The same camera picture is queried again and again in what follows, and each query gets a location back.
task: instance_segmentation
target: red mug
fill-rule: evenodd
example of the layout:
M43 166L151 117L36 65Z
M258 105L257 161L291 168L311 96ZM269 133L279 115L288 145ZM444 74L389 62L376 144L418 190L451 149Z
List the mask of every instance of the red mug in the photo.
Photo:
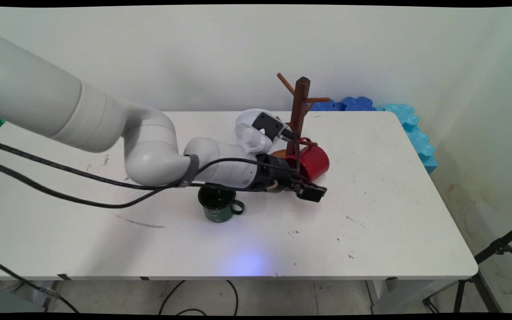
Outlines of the red mug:
M309 138L299 138L299 142L303 140L311 142ZM321 147L305 146L305 148L300 150L299 154L299 174L309 179L310 182L317 180L317 178L329 170L329 157L327 157L327 153ZM285 157L286 162L292 168L295 168L296 159L295 154Z

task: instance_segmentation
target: tile floor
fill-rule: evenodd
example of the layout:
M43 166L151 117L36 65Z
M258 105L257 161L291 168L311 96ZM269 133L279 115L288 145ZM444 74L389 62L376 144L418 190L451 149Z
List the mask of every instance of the tile floor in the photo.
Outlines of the tile floor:
M0 281L4 286L7 281ZM370 314L364 281L232 280L238 291L239 316L326 316ZM157 314L179 281L61 281L57 290L80 312ZM440 312L451 312L457 285L432 298ZM17 295L29 300L33 290L21 287ZM163 314L198 308L208 315L232 315L234 292L226 281L186 281L165 304ZM49 312L71 312L60 301ZM487 312L477 289L466 284L462 312ZM420 302L404 313L429 312ZM198 312L186 312L201 315Z

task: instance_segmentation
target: blue foam block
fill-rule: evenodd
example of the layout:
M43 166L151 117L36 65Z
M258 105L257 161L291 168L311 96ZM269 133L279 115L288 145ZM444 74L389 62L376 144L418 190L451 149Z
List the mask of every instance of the blue foam block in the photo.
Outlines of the blue foam block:
M341 101L345 105L345 111L376 111L372 107L372 100L366 97L347 97Z
M437 168L437 162L433 156L429 157L425 162L422 162L422 164L424 164L424 168L426 168L428 174L431 174L432 171Z
M422 133L418 126L415 126L411 132L406 132L406 134L408 135L408 139L410 139L410 142L412 142L412 146L414 146L414 150L416 150L416 153L418 153L418 156L422 162L425 162L431 156L433 156L433 153L436 150L429 144L430 138Z
M420 119L414 115L414 108L407 104L387 104L382 110L394 113L406 132L412 131L412 129L418 125L418 121L420 121Z
M329 100L328 103L314 103L310 111L376 111L372 100L366 97L347 97L340 103Z
M430 174L437 167L436 159L433 157L436 150L429 144L430 138L418 128L420 120L414 115L414 108L407 104L387 104L381 109L382 111L390 111L398 117L408 139L414 146L414 150L416 150L426 171Z
M335 107L335 101L329 100L328 103L314 103L309 111L340 111Z

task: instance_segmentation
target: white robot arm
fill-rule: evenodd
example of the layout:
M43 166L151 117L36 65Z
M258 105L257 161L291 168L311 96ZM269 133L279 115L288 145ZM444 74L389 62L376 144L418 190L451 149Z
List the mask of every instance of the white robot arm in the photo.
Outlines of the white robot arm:
M145 186L178 180L190 162L188 156L179 154L175 127L163 112L110 97L1 37L0 117L88 152L108 150L122 136L126 173ZM236 130L237 134L240 130L240 139L242 131L252 129L255 133L244 135L264 142L258 141L256 151L270 150L272 142L266 136L254 128L243 128L240 124ZM196 154L199 166L219 158L256 160L256 152L243 145L198 137L187 144L185 154ZM255 164L220 162L195 180L247 187L256 169Z

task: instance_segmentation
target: wooden post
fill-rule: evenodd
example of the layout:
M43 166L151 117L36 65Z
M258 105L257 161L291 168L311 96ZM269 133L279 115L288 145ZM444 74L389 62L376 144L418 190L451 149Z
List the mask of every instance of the wooden post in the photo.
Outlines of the wooden post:
M309 85L311 81L306 77L299 78L295 83L295 90L293 93L292 115L290 120L290 128L295 133L297 138L301 137L301 129L303 128L303 117L305 117L305 107L307 105L307 95L309 94ZM294 154L293 141L288 142L286 148L286 155Z

